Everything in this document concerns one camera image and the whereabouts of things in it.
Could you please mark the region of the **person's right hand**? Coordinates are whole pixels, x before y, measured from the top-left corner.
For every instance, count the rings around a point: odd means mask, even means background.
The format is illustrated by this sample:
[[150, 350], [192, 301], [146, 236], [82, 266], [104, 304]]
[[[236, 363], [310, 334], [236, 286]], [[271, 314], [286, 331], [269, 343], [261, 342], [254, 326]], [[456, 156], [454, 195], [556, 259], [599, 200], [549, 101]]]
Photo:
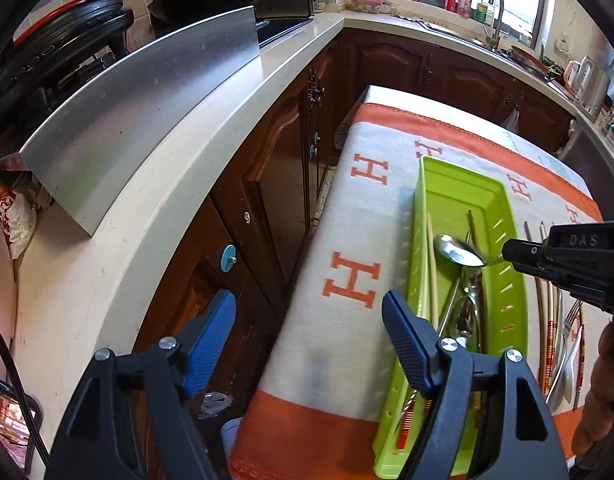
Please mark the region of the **person's right hand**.
[[607, 437], [614, 424], [614, 323], [603, 330], [598, 344], [598, 359], [592, 369], [590, 389], [582, 418], [572, 439], [576, 456], [586, 453], [594, 443]]

